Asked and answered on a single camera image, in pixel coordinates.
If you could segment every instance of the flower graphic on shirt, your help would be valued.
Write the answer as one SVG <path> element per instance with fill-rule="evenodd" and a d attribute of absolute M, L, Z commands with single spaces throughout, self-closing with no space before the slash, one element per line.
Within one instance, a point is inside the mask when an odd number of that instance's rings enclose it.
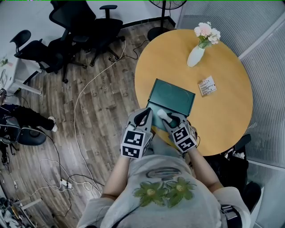
<path fill-rule="evenodd" d="M 169 181 L 166 185 L 170 188 L 170 191 L 166 194 L 166 198 L 169 198 L 167 206 L 169 208 L 178 204 L 182 198 L 186 200 L 191 200 L 193 198 L 193 190 L 195 184 L 191 184 L 189 180 L 185 180 L 183 177 L 179 177 L 176 181 Z"/>
<path fill-rule="evenodd" d="M 151 202 L 156 203 L 159 206 L 164 207 L 163 196 L 168 192 L 166 188 L 163 188 L 163 182 L 141 182 L 141 188 L 134 189 L 133 196 L 140 197 L 140 206 L 145 207 Z"/>

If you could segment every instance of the white shoe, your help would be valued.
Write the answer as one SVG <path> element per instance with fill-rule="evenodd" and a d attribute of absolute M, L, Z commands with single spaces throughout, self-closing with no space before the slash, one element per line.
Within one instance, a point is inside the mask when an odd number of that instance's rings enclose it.
<path fill-rule="evenodd" d="M 55 123 L 55 118 L 54 118 L 53 116 L 50 116 L 49 119 L 51 119 L 51 120 L 53 121 L 53 123 L 54 123 L 54 126 L 53 126 L 53 128 L 52 128 L 52 131 L 53 131 L 53 132 L 57 132 L 57 125 L 56 125 L 56 123 Z"/>

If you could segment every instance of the vase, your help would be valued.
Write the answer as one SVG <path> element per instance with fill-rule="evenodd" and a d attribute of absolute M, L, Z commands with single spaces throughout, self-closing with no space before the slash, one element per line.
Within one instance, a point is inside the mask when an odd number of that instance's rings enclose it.
<path fill-rule="evenodd" d="M 190 67 L 195 66 L 202 58 L 204 55 L 205 49 L 200 48 L 198 45 L 193 48 L 193 50 L 190 52 L 188 60 L 187 60 L 187 65 Z"/>

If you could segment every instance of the shirt sleeve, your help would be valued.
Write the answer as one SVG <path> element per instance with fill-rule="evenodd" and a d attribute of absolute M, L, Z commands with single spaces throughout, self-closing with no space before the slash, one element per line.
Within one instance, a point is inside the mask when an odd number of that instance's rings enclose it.
<path fill-rule="evenodd" d="M 113 202 L 114 200 L 110 198 L 91 199 L 77 224 L 77 228 L 86 228 L 91 225 L 100 227 L 105 214 Z"/>
<path fill-rule="evenodd" d="M 221 205 L 231 205 L 240 214 L 242 227 L 249 228 L 251 223 L 250 212 L 235 187 L 223 187 L 213 192 Z"/>

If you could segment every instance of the corrugated translucent panel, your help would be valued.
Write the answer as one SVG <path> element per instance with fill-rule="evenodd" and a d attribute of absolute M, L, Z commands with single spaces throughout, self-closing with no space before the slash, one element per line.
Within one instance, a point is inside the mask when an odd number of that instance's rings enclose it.
<path fill-rule="evenodd" d="M 263 228 L 280 228 L 285 222 L 285 171 L 249 164 L 248 179 L 264 186 L 256 222 Z"/>
<path fill-rule="evenodd" d="M 210 21 L 221 40 L 239 56 L 285 11 L 282 1 L 189 1 L 182 9 L 179 29 L 194 29 Z"/>
<path fill-rule="evenodd" d="M 285 167 L 285 21 L 241 61 L 252 84 L 247 157 Z"/>

